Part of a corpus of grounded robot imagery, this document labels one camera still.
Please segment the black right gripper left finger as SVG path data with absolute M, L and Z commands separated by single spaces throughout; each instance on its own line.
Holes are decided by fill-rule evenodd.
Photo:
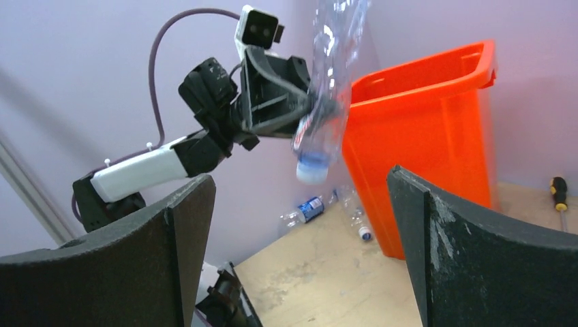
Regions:
M 57 249 L 1 258 L 2 326 L 190 326 L 216 186 L 163 200 Z

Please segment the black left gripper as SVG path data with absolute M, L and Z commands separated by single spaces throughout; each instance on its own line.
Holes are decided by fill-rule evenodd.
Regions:
M 230 119 L 244 138 L 291 138 L 311 110 L 310 76 L 303 58 L 284 59 L 248 46 L 242 66 L 231 70 L 230 81 Z

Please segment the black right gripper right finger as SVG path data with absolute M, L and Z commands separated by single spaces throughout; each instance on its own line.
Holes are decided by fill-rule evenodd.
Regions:
M 577 236 L 394 166 L 386 183 L 424 326 L 576 326 Z

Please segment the small clear white-cap bottle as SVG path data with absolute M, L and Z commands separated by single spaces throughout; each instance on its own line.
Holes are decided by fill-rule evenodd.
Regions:
M 370 1 L 319 1 L 314 18 L 307 114 L 292 139 L 296 177 L 319 185 L 341 153 Z

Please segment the pepsi label bottle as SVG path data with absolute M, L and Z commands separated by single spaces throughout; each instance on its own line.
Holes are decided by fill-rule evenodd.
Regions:
M 307 224 L 327 211 L 336 201 L 335 190 L 314 196 L 282 215 L 280 217 L 282 228 L 290 230 L 299 225 Z

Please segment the wide clear plastic bottle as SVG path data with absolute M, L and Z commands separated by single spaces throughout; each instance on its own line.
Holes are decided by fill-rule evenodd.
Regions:
M 345 222 L 350 231 L 363 242 L 373 240 L 372 227 L 366 218 L 365 209 L 355 188 L 344 185 L 337 189 L 336 194 L 346 215 Z

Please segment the orange plastic bin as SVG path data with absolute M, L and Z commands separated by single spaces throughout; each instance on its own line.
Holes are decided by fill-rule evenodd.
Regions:
M 386 184 L 393 166 L 498 207 L 490 104 L 497 71 L 496 45 L 483 40 L 353 83 L 341 149 L 385 256 L 404 258 Z

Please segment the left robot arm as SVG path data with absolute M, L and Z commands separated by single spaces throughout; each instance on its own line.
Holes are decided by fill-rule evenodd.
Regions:
M 206 59 L 178 88 L 200 129 L 75 181 L 84 229 L 92 232 L 144 208 L 144 189 L 213 171 L 235 145 L 250 151 L 262 137 L 293 137 L 311 109 L 310 80 L 304 59 L 283 59 L 257 46 L 245 50 L 240 83 L 215 58 Z

